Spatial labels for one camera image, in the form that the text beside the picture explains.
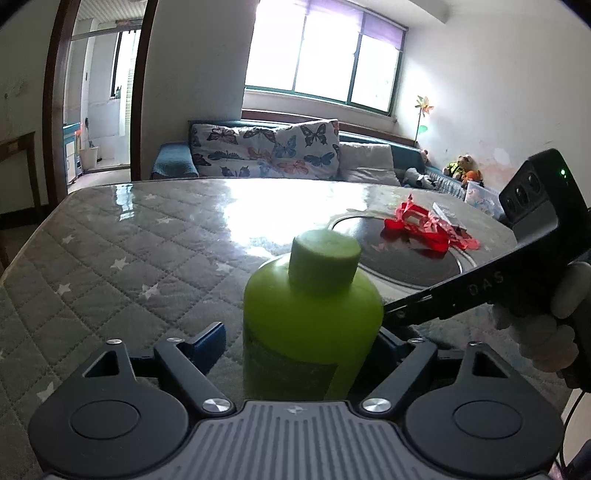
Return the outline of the white gloved right hand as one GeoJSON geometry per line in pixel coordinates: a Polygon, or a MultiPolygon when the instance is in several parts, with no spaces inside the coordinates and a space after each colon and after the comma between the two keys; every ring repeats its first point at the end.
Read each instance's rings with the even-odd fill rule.
{"type": "Polygon", "coordinates": [[[508,330],[520,354],[546,373],[570,367],[581,353],[575,343],[575,323],[590,325],[590,265],[573,262],[556,288],[544,297],[538,293],[512,305],[492,307],[495,327],[508,330]]]}

